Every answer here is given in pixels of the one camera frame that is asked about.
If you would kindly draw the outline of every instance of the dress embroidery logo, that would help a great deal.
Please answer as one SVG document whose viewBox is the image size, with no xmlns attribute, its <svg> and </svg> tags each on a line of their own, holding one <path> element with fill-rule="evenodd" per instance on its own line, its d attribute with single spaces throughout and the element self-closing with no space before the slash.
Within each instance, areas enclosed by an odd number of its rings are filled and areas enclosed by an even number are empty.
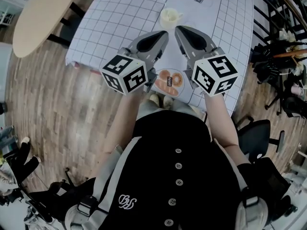
<svg viewBox="0 0 307 230">
<path fill-rule="evenodd" d="M 119 206 L 119 208 L 132 209 L 136 201 L 136 198 L 130 199 L 129 195 L 122 194 L 118 199 L 118 202 L 121 205 Z"/>
</svg>

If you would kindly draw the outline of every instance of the wooden floor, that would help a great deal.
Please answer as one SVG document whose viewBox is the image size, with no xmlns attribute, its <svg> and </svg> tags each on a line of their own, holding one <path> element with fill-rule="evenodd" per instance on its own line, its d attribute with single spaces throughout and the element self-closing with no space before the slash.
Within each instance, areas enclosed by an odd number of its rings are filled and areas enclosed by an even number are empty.
<svg viewBox="0 0 307 230">
<path fill-rule="evenodd" d="M 75 0 L 84 10 L 91 1 Z M 13 28 L 0 30 L 0 41 L 12 43 Z M 43 160 L 25 181 L 29 191 L 46 190 L 52 182 L 61 181 L 66 167 L 71 169 L 75 183 L 84 182 L 97 162 L 97 151 L 104 147 L 121 99 L 120 94 L 110 90 L 100 76 L 87 68 L 66 67 L 66 52 L 62 46 L 46 41 L 25 58 L 11 58 L 6 86 L 9 108 L 6 124 L 15 126 L 20 140 L 29 136 L 32 154 Z M 285 130 L 283 151 L 276 154 L 275 147 L 270 146 L 267 154 L 278 170 L 283 171 L 296 153 L 298 143 L 307 146 L 306 121 L 289 119 L 285 113 L 277 116 L 277 105 L 266 111 L 264 105 L 273 97 L 270 86 L 258 85 L 255 74 L 248 69 L 233 115 L 235 120 L 248 114 L 255 120 L 269 119 L 272 138 L 278 138 L 279 132 Z"/>
</svg>

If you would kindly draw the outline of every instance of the white paper cup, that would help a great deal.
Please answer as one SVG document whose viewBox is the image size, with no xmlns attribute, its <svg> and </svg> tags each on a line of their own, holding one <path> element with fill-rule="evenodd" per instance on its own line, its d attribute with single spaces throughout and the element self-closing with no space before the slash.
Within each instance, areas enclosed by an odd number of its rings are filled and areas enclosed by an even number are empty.
<svg viewBox="0 0 307 230">
<path fill-rule="evenodd" d="M 164 29 L 174 29 L 183 14 L 172 8 L 163 9 L 160 13 L 160 25 Z"/>
</svg>

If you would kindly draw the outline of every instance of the strap buckle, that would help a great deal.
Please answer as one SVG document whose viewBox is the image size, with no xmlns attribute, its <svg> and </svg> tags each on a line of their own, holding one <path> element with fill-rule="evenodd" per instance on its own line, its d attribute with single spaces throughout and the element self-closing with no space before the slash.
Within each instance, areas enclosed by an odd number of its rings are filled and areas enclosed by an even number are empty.
<svg viewBox="0 0 307 230">
<path fill-rule="evenodd" d="M 86 215 L 91 216 L 98 205 L 97 199 L 92 195 L 85 196 L 81 202 L 78 204 L 77 210 Z"/>
<path fill-rule="evenodd" d="M 252 192 L 252 190 L 250 190 L 248 187 L 242 190 L 242 194 L 243 194 L 243 205 L 245 208 L 256 205 L 259 202 L 258 196 L 256 196 Z"/>
</svg>

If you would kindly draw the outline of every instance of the shoulder strap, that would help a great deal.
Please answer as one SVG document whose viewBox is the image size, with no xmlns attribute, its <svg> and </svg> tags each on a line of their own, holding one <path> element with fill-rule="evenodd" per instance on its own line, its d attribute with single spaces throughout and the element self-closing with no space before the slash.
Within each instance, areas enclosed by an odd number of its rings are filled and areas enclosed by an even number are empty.
<svg viewBox="0 0 307 230">
<path fill-rule="evenodd" d="M 97 230 L 104 220 L 106 219 L 110 208 L 111 204 L 114 199 L 114 195 L 116 192 L 116 188 L 118 185 L 118 181 L 122 172 L 122 169 L 125 165 L 125 162 L 127 160 L 128 155 L 130 154 L 132 148 L 135 146 L 135 144 L 138 142 L 138 140 L 142 137 L 135 137 L 131 140 L 131 142 L 127 145 L 125 150 L 123 151 L 122 155 L 121 151 L 122 149 L 117 146 L 114 154 L 112 153 L 110 158 L 108 159 L 108 162 L 102 167 L 99 176 L 96 177 L 95 179 L 95 184 L 94 184 L 94 191 L 93 191 L 93 196 L 96 197 L 96 199 L 100 199 L 101 194 L 104 190 L 104 187 L 106 185 L 106 182 L 108 178 L 111 176 L 109 185 L 107 187 L 107 192 L 104 197 L 104 199 L 101 201 L 101 203 L 98 205 L 98 209 L 93 212 L 93 214 L 87 218 L 87 220 L 80 220 L 80 224 L 77 226 L 71 226 L 71 223 L 75 223 L 76 219 L 78 218 L 84 218 L 84 215 L 81 216 L 81 213 L 77 212 L 77 207 L 74 206 L 69 211 L 67 212 L 66 216 L 67 218 L 71 218 L 72 220 L 67 220 L 65 219 L 65 226 L 69 230 Z M 86 209 L 81 208 L 80 210 L 80 205 L 78 206 L 79 211 L 83 211 Z"/>
<path fill-rule="evenodd" d="M 245 193 L 245 191 L 248 191 L 248 185 L 239 169 L 236 167 L 235 162 L 216 139 L 214 139 L 214 142 L 227 157 L 234 173 L 236 174 L 240 191 Z M 235 230 L 262 230 L 268 219 L 268 213 L 268 206 L 262 198 L 258 198 L 257 196 L 248 197 L 248 194 L 245 194 L 245 201 L 242 201 L 239 204 L 236 212 Z"/>
</svg>

